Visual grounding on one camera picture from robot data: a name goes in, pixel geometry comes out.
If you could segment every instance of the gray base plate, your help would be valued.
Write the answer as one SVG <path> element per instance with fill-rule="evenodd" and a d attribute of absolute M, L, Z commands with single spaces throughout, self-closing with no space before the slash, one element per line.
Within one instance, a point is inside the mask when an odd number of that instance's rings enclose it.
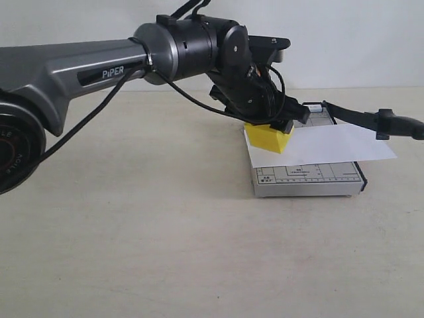
<path fill-rule="evenodd" d="M 333 125 L 326 108 L 312 113 L 306 125 Z M 315 164 L 252 169 L 252 182 L 257 197 L 345 196 L 358 195 L 366 185 L 365 177 L 355 162 Z"/>

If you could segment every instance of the yellow cube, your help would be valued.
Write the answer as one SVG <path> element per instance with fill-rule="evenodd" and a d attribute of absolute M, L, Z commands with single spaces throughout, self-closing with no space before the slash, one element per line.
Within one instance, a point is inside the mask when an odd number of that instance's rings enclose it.
<path fill-rule="evenodd" d="M 281 131 L 270 128 L 270 125 L 244 125 L 247 137 L 253 147 L 261 148 L 271 152 L 281 154 L 287 146 L 294 128 L 290 134 L 284 134 Z"/>

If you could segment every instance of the table surface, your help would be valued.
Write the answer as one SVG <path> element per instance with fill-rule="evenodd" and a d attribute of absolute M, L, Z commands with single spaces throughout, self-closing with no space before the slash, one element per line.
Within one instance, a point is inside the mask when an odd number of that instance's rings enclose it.
<path fill-rule="evenodd" d="M 288 93 L 424 120 L 424 88 Z M 357 197 L 257 199 L 242 123 L 122 92 L 2 196 L 0 316 L 422 317 L 424 147 L 389 145 Z"/>

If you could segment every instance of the wall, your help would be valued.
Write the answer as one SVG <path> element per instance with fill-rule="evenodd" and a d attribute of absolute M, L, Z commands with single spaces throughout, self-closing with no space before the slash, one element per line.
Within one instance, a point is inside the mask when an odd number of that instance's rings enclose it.
<path fill-rule="evenodd" d="M 126 38 L 185 0 L 14 0 L 0 11 L 0 46 Z M 237 20 L 250 34 L 288 37 L 289 88 L 424 85 L 420 0 L 213 0 L 205 14 Z M 180 83 L 209 89 L 200 76 Z M 128 90 L 170 89 L 144 81 Z"/>

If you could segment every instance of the white paper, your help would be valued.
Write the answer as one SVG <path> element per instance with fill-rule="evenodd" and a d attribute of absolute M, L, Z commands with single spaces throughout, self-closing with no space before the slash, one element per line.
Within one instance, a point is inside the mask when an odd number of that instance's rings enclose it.
<path fill-rule="evenodd" d="M 282 154 L 253 147 L 244 135 L 253 168 L 397 158 L 374 131 L 351 124 L 296 128 Z"/>

